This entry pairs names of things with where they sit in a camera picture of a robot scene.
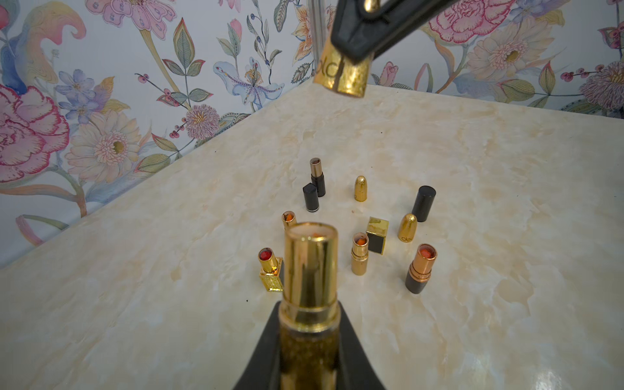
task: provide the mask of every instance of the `glittery gold tube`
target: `glittery gold tube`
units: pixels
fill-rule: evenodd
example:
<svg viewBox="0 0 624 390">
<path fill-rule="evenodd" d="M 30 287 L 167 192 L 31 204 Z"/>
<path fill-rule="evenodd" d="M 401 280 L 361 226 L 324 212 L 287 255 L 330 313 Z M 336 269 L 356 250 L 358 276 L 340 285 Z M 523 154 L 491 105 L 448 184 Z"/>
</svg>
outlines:
<svg viewBox="0 0 624 390">
<path fill-rule="evenodd" d="M 378 10 L 379 3 L 379 0 L 366 0 L 366 10 Z M 340 94 L 364 97 L 373 57 L 374 53 L 355 64 L 332 45 L 330 35 L 325 41 L 321 60 L 316 67 L 314 82 Z"/>
</svg>

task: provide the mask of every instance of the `blue flower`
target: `blue flower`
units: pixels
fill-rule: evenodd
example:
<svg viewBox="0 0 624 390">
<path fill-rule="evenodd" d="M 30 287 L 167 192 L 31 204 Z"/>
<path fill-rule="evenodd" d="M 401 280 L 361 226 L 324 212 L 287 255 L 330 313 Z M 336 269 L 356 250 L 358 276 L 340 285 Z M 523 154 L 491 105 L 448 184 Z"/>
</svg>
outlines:
<svg viewBox="0 0 624 390">
<path fill-rule="evenodd" d="M 59 77 L 66 85 L 57 85 L 55 90 L 65 95 L 67 100 L 86 104 L 95 97 L 95 92 L 91 90 L 95 82 L 88 79 L 80 69 L 74 71 L 73 77 L 65 72 L 59 72 Z"/>
<path fill-rule="evenodd" d="M 266 87 L 260 85 L 262 84 L 260 64 L 253 57 L 249 58 L 249 66 L 246 66 L 245 70 L 248 82 L 239 78 L 236 68 L 229 62 L 217 62 L 213 66 L 213 71 L 221 77 L 228 92 L 240 96 L 243 104 L 254 103 L 258 108 L 262 108 L 266 99 L 275 100 L 281 95 L 284 84 L 269 84 Z"/>
<path fill-rule="evenodd" d="M 68 102 L 59 102 L 59 106 L 62 109 L 69 110 L 69 112 L 66 113 L 65 118 L 68 120 L 78 118 L 78 123 L 85 125 L 89 123 L 89 118 L 91 118 L 93 110 L 97 108 L 97 102 L 88 100 L 86 103 L 83 103 L 71 99 Z"/>
<path fill-rule="evenodd" d="M 550 11 L 563 6 L 570 0 L 517 0 L 514 8 L 509 12 L 509 17 L 513 23 L 520 24 L 526 17 L 539 17 L 546 15 Z"/>
</svg>

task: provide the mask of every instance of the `gold lipstick tube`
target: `gold lipstick tube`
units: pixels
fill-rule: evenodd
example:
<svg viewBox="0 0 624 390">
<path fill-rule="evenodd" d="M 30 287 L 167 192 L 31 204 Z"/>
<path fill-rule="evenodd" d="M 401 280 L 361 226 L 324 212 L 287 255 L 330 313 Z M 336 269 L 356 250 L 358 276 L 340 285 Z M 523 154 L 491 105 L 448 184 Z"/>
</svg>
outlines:
<svg viewBox="0 0 624 390">
<path fill-rule="evenodd" d="M 285 238 L 281 389 L 334 390 L 340 324 L 338 232 L 305 222 L 286 229 Z"/>
<path fill-rule="evenodd" d="M 379 0 L 366 0 L 364 2 L 364 8 L 368 12 L 377 11 L 379 7 Z M 371 54 L 355 64 L 331 44 L 330 34 L 325 41 L 321 60 L 316 66 L 314 82 L 340 94 L 364 97 L 373 57 L 374 54 Z"/>
<path fill-rule="evenodd" d="M 284 224 L 284 229 L 289 228 L 297 224 L 297 218 L 294 212 L 285 212 L 281 215 L 281 222 Z"/>
<path fill-rule="evenodd" d="M 436 261 L 437 251 L 429 244 L 420 244 L 414 260 L 409 265 L 405 277 L 405 287 L 412 293 L 418 294 L 425 288 L 431 278 L 431 268 Z"/>
<path fill-rule="evenodd" d="M 365 233 L 355 233 L 352 243 L 351 271 L 355 275 L 362 276 L 366 273 L 368 265 L 368 236 Z"/>
<path fill-rule="evenodd" d="M 267 291 L 277 293 L 283 290 L 280 280 L 280 272 L 282 269 L 282 258 L 275 257 L 275 253 L 271 248 L 263 248 L 258 252 L 258 261 L 262 266 L 260 270 L 260 280 L 264 284 Z"/>
<path fill-rule="evenodd" d="M 416 220 L 416 216 L 411 213 L 405 214 L 399 226 L 399 239 L 403 242 L 412 242 L 417 227 L 418 221 Z"/>
<path fill-rule="evenodd" d="M 358 202 L 363 202 L 368 197 L 368 184 L 366 184 L 366 177 L 358 176 L 358 178 L 355 179 L 354 197 Z"/>
</svg>

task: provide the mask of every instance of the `black lipstick cap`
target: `black lipstick cap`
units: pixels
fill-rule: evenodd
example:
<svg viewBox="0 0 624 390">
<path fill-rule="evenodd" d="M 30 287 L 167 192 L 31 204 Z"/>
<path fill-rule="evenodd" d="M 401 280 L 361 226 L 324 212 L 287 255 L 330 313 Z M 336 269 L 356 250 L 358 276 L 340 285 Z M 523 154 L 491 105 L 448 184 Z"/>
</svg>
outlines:
<svg viewBox="0 0 624 390">
<path fill-rule="evenodd" d="M 429 210 L 433 204 L 433 199 L 436 197 L 436 190 L 428 185 L 423 185 L 418 188 L 418 195 L 416 195 L 416 202 L 414 202 L 414 208 L 412 214 L 416 216 L 418 222 L 425 222 L 429 215 Z"/>
<path fill-rule="evenodd" d="M 313 213 L 318 210 L 318 194 L 314 184 L 308 183 L 303 187 L 303 197 L 306 200 L 306 208 L 309 212 Z"/>
</svg>

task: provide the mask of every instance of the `black lipstick tube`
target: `black lipstick tube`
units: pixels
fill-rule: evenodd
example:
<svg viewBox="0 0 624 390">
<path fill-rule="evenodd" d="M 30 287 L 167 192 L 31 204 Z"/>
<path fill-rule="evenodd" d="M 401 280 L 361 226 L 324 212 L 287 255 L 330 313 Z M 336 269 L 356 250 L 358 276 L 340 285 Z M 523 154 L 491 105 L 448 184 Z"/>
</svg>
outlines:
<svg viewBox="0 0 624 390">
<path fill-rule="evenodd" d="M 325 176 L 320 158 L 315 157 L 310 160 L 310 170 L 312 171 L 312 184 L 316 187 L 316 194 L 320 198 L 325 195 Z"/>
</svg>

